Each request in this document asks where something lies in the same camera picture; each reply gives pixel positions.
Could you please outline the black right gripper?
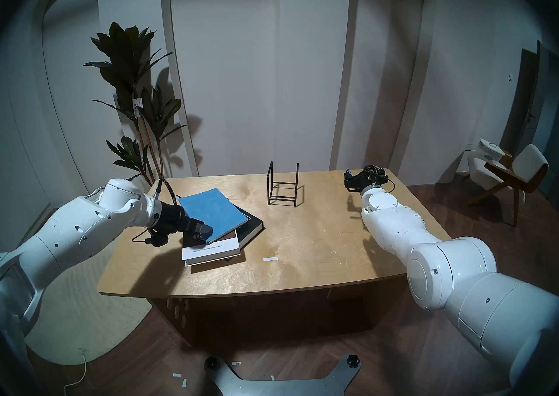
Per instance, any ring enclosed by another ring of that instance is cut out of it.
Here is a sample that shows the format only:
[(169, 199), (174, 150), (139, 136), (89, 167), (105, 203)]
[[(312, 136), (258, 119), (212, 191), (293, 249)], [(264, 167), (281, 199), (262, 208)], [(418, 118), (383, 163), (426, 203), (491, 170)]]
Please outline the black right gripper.
[(389, 180), (384, 168), (377, 166), (365, 166), (356, 175), (353, 175), (350, 169), (344, 172), (344, 187), (348, 192), (364, 192), (369, 186), (382, 187)]

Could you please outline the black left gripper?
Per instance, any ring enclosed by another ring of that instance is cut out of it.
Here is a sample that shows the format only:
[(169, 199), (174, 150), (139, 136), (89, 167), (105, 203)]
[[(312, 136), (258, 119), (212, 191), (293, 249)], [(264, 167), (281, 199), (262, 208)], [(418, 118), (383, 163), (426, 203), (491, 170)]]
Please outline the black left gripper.
[(213, 234), (213, 227), (201, 221), (191, 221), (184, 208), (179, 204), (167, 204), (158, 201), (160, 209), (156, 210), (158, 217), (153, 221), (151, 230), (161, 234), (188, 232), (188, 239), (194, 244), (207, 244)]

